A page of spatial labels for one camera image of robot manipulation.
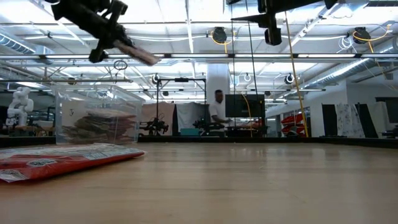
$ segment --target clear plastic container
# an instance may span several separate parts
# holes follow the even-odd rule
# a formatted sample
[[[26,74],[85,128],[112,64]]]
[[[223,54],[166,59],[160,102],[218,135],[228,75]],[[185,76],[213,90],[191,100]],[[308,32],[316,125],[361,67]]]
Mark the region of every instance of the clear plastic container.
[[[53,86],[57,144],[136,142],[145,100],[114,85]]]

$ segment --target red plastic bag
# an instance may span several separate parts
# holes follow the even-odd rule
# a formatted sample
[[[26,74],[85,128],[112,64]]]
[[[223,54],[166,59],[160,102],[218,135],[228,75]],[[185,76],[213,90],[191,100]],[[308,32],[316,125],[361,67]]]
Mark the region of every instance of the red plastic bag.
[[[44,179],[144,154],[144,151],[114,144],[0,150],[0,180]]]

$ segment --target black screen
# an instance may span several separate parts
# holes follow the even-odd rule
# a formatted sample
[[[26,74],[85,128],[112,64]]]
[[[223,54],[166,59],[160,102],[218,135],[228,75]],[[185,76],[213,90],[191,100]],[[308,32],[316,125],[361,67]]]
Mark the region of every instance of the black screen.
[[[227,118],[256,118],[265,117],[264,95],[245,95],[248,103],[242,95],[225,95],[225,116]]]

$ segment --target humanoid robot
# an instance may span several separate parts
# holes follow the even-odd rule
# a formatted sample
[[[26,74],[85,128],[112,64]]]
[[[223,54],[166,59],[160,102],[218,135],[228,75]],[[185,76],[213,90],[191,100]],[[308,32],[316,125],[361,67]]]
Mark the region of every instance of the humanoid robot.
[[[17,118],[19,126],[26,126],[27,112],[32,112],[34,105],[33,100],[28,97],[29,93],[30,88],[19,87],[17,91],[12,94],[12,102],[7,110],[6,126],[17,124]]]

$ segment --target wooden table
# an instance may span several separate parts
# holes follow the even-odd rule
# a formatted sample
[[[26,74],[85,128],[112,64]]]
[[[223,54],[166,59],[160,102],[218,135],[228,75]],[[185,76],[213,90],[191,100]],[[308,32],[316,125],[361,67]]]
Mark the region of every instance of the wooden table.
[[[0,184],[0,223],[398,223],[398,151],[138,144],[145,158]]]

